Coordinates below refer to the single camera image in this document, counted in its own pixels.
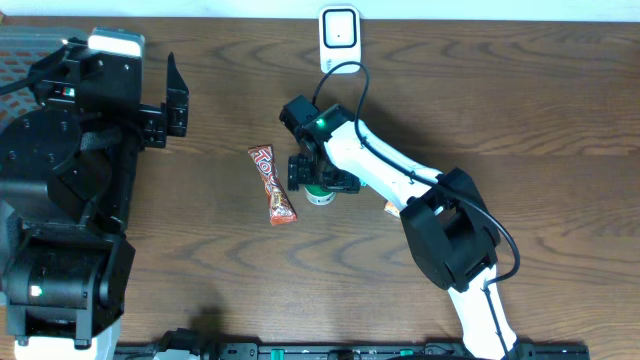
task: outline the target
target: white arm segment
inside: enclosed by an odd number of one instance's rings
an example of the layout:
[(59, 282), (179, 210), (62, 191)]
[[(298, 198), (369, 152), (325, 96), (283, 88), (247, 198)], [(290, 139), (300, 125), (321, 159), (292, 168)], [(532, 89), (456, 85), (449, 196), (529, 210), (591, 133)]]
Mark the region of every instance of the white arm segment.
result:
[(17, 360), (65, 359), (65, 360), (111, 360), (120, 337), (120, 321), (91, 340), (87, 350), (76, 350), (73, 339), (32, 336), (27, 346), (15, 343)]
[[(440, 171), (420, 165), (400, 154), (371, 133), (363, 121), (359, 122), (359, 126), (362, 136), (366, 137), (367, 142), (384, 156), (405, 169), (413, 170), (416, 175), (438, 182), (436, 176), (441, 174)], [(420, 197), (431, 188), (418, 182), (412, 183), (409, 177), (387, 165), (369, 150), (362, 147), (351, 121), (346, 122), (331, 133), (331, 139), (325, 144), (325, 150), (335, 166), (359, 177), (376, 192), (391, 201), (398, 210), (402, 211), (407, 206), (409, 198), (412, 196)], [(474, 356), (487, 359), (501, 359), (504, 357), (504, 350), (496, 335), (496, 327), (491, 316), (489, 304), (484, 292), (482, 292), (484, 281), (495, 276), (496, 266), (491, 269), (485, 269), (476, 276), (471, 281), (469, 290), (464, 293), (449, 289), (449, 295), (462, 323), (465, 346)], [(491, 291), (491, 299), (500, 324), (500, 330), (507, 344), (507, 350), (511, 350), (513, 343), (516, 341), (516, 334), (507, 324), (496, 285), (490, 285), (489, 290)]]
[[(462, 323), (462, 340), (473, 356), (483, 359), (502, 359), (504, 349), (500, 343), (500, 338), (496, 335), (496, 326), (491, 316), (487, 297), (482, 291), (485, 280), (496, 277), (497, 266), (484, 269), (469, 283), (469, 290), (459, 293), (455, 289), (449, 289), (449, 295), (456, 308), (460, 322)], [(504, 309), (500, 302), (498, 287), (496, 284), (489, 285), (491, 302), (498, 318), (502, 338), (507, 345), (507, 350), (511, 351), (513, 343), (516, 342), (516, 334), (511, 330), (504, 315)]]

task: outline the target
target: wooden surface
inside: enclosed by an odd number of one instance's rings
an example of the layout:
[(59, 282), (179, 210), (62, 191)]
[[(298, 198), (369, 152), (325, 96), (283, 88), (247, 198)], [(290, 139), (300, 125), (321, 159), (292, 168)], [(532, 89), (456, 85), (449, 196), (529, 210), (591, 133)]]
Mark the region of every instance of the wooden surface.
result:
[[(264, 342), (423, 342), (461, 337), (446, 292), (410, 257), (371, 189), (271, 227), (247, 154), (297, 151), (278, 121), (321, 77), (315, 21), (9, 18), (127, 28), (147, 39), (145, 101), (176, 54), (191, 91), (188, 137), (140, 156), (128, 235), (137, 254), (121, 340), (176, 327)], [(640, 25), (364, 21), (372, 73), (363, 119), (414, 159), (469, 172), (516, 238), (500, 286), (512, 328), (581, 341), (593, 359), (640, 353)], [(354, 107), (361, 76), (320, 105)], [(506, 245), (500, 269), (511, 266)], [(9, 358), (4, 337), (0, 356)]]

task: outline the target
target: white charger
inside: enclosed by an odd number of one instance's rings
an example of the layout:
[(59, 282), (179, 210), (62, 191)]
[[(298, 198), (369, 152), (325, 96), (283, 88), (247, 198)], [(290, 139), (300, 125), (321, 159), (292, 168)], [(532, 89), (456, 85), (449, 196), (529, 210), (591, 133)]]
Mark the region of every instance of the white charger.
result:
[[(320, 11), (320, 68), (325, 74), (345, 61), (360, 61), (360, 13), (353, 6), (327, 6)], [(358, 65), (346, 65), (335, 74), (358, 71)]]

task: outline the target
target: white wall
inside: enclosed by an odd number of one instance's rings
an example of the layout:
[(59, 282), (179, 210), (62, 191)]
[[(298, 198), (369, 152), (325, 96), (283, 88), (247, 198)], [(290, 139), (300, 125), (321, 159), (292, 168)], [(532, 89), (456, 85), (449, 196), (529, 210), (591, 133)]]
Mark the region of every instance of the white wall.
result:
[[(365, 19), (640, 21), (640, 0), (351, 0)], [(315, 18), (322, 0), (0, 0), (7, 15)]]

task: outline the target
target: gray grid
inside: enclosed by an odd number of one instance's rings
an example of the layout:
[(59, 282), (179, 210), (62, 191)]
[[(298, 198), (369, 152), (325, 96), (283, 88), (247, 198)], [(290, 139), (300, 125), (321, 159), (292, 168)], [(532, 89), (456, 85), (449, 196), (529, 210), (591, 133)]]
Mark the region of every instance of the gray grid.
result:
[[(68, 27), (0, 26), (0, 86), (26, 77), (31, 64), (58, 50), (62, 39), (71, 37), (86, 40), (87, 34)], [(28, 89), (0, 97), (0, 131), (11, 120), (37, 108)]]

